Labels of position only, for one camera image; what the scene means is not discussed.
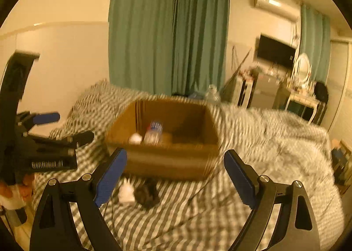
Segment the person's left hand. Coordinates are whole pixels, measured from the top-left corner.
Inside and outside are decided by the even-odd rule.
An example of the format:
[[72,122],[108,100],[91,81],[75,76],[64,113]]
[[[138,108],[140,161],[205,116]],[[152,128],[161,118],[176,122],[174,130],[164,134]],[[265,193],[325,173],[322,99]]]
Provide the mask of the person's left hand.
[[[34,179],[35,179],[34,173],[26,174],[23,177],[22,183],[15,185],[16,188],[18,189],[19,194],[21,195],[22,199],[25,202],[29,202],[32,199]],[[13,191],[14,189],[12,186],[7,185],[3,180],[1,180],[1,183],[0,183],[1,196],[10,199],[13,196]]]

